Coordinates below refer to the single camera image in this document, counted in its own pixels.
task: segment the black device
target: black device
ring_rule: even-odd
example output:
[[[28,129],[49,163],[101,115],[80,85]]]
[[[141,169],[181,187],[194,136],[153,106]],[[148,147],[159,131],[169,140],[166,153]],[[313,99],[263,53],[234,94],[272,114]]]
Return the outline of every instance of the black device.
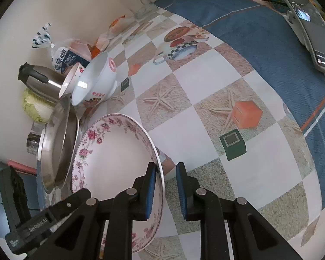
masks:
[[[291,10],[291,23],[300,26],[316,69],[325,73],[325,21],[309,0],[284,0]]]
[[[31,220],[31,215],[23,179],[12,166],[0,170],[0,194],[10,231],[14,232],[27,224]],[[50,231],[45,231],[31,240],[32,251],[26,251],[26,253],[31,255],[33,248],[39,247],[40,242],[49,236]]]
[[[176,167],[180,209],[186,221],[201,222],[200,260],[230,260],[224,220],[228,221],[235,260],[302,260],[286,240],[242,197],[217,197]]]
[[[6,242],[13,253],[28,252],[31,260],[99,259],[105,221],[109,220],[104,259],[130,260],[132,221],[149,218],[156,172],[157,166],[150,162],[145,176],[136,178],[132,188],[104,201],[91,198],[83,188],[11,229]],[[229,224],[235,260],[302,260],[245,198],[221,199],[201,188],[196,178],[187,175],[182,162],[177,164],[176,179],[184,218],[201,223],[201,260],[230,260],[224,220]],[[44,235],[70,213],[54,233]]]
[[[132,221],[149,218],[156,173],[156,164],[150,162],[146,174],[136,178],[132,188],[104,201],[91,198],[88,189],[80,189],[25,223],[10,227],[6,243],[14,254],[28,253],[31,260],[98,259],[105,222],[109,220],[104,259],[131,259]],[[51,234],[49,229],[69,214]]]

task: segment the stainless steel kettle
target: stainless steel kettle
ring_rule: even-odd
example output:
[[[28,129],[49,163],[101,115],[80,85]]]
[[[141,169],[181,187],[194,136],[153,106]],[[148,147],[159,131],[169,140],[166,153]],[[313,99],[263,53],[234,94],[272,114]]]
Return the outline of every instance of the stainless steel kettle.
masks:
[[[25,63],[19,67],[18,80],[42,98],[57,103],[65,76],[47,67]]]

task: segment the pink object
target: pink object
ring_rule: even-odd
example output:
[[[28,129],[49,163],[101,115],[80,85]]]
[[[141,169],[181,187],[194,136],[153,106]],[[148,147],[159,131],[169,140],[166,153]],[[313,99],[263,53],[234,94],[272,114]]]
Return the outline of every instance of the pink object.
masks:
[[[238,101],[231,118],[239,129],[255,128],[260,121],[262,110],[253,101]]]
[[[13,160],[9,160],[8,165],[12,166],[14,169],[18,170],[19,172],[32,174],[32,175],[36,176],[36,169],[35,168],[26,166],[24,164],[20,164],[18,162],[13,161]]]
[[[108,65],[109,65],[109,68],[110,68],[113,72],[116,72],[116,70],[117,70],[117,66],[116,66],[116,64],[114,63],[113,58],[111,58],[111,57],[108,58]]]

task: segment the white bowl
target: white bowl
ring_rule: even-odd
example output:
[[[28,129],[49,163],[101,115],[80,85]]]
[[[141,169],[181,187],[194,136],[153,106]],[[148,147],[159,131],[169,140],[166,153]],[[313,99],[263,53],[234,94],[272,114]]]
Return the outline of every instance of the white bowl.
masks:
[[[148,221],[133,221],[133,253],[144,249],[153,240],[165,197],[163,169],[148,133],[131,117],[106,115],[84,134],[72,170],[72,192],[85,187],[92,197],[101,201],[132,187],[137,177],[145,175],[151,161],[157,165],[152,213]]]
[[[102,52],[84,69],[73,90],[71,103],[92,107],[108,100],[116,88],[116,65],[107,52]]]
[[[59,98],[61,98],[65,94],[72,94],[73,89],[75,88],[76,83],[78,82],[78,79],[83,73],[83,71],[84,71],[83,65],[81,65],[79,62],[74,64],[74,66],[66,75],[65,80],[61,86],[59,92]]]

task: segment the small white cup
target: small white cup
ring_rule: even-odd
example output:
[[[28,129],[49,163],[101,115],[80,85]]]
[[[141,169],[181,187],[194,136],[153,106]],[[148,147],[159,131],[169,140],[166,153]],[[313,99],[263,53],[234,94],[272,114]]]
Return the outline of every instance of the small white cup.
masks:
[[[76,83],[78,82],[79,77],[84,71],[84,66],[81,65],[79,62],[75,63],[75,65],[71,68],[68,72],[63,85],[61,86],[59,92],[59,98],[64,96],[67,93],[72,94],[73,89],[75,88]]]

